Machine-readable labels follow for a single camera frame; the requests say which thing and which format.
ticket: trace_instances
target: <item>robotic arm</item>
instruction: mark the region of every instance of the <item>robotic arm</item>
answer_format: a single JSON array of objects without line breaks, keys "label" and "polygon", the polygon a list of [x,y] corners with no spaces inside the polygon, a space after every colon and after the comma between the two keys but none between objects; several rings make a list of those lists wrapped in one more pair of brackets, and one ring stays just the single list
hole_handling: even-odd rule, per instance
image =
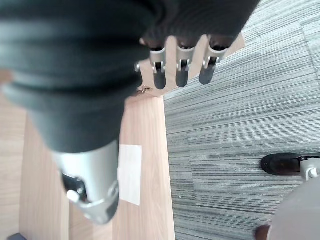
[{"label": "robotic arm", "polygon": [[1,1],[0,67],[13,74],[3,92],[27,109],[87,218],[105,224],[117,211],[120,127],[126,98],[142,84],[139,61],[150,58],[154,84],[165,88],[165,43],[176,36],[184,87],[208,35],[199,80],[210,83],[258,1]]}]

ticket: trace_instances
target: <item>wooden surface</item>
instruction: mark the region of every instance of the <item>wooden surface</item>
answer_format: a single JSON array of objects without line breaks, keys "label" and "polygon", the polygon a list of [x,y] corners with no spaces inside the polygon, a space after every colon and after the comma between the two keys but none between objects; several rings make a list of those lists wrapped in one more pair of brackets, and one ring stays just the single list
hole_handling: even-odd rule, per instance
[{"label": "wooden surface", "polygon": [[94,226],[70,207],[70,240],[174,240],[164,101],[126,106],[120,143],[142,146],[140,206],[120,200],[114,219]]},{"label": "wooden surface", "polygon": [[51,154],[29,118],[21,176],[20,233],[28,240],[68,240],[69,202]]},{"label": "wooden surface", "polygon": [[[200,73],[207,46],[208,46],[208,38],[205,35],[203,35],[195,47],[195,52],[193,55],[193,60],[190,67],[188,79],[192,79]],[[140,62],[140,69],[141,69],[141,74],[143,78],[142,85],[146,85],[152,88],[152,91],[148,91],[146,95],[159,97],[177,88],[177,85],[176,85],[176,73],[177,73],[176,38],[173,36],[170,36],[166,41],[165,47],[166,47],[166,66],[165,66],[166,87],[164,89],[159,90],[159,89],[156,89],[155,87],[154,73],[150,64],[150,60],[146,59]],[[237,52],[238,50],[244,47],[245,47],[245,40],[243,38],[242,33],[240,33],[238,38],[231,45],[231,47],[229,47],[224,57],[227,58],[231,54]],[[138,96],[138,97],[135,97],[134,99],[130,99],[129,101],[136,102],[138,99],[142,99],[142,98],[145,98],[145,96],[144,97]]]},{"label": "wooden surface", "polygon": [[[0,84],[10,75],[0,70]],[[0,94],[0,239],[19,232],[20,183],[26,112]]]}]

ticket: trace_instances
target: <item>gray carpet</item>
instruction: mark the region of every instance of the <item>gray carpet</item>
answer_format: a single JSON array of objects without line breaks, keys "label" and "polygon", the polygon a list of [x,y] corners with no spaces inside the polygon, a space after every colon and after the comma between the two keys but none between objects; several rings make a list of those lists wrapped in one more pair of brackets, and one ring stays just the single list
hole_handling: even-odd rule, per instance
[{"label": "gray carpet", "polygon": [[252,240],[300,177],[259,168],[271,153],[320,152],[320,3],[264,0],[246,47],[165,96],[177,240]]}]

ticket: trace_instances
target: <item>white paper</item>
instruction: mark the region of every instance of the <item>white paper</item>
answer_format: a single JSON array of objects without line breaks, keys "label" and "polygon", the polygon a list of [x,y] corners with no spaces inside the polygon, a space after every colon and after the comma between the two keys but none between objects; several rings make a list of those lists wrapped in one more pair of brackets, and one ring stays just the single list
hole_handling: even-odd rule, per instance
[{"label": "white paper", "polygon": [[142,146],[119,146],[119,197],[140,206]]}]

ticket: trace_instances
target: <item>person's foot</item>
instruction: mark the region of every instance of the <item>person's foot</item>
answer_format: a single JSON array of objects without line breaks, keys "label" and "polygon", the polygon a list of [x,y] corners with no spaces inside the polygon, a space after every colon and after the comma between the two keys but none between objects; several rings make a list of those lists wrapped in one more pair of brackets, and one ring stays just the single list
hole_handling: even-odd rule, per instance
[{"label": "person's foot", "polygon": [[270,229],[270,226],[257,227],[254,232],[255,240],[267,240],[269,229]]}]

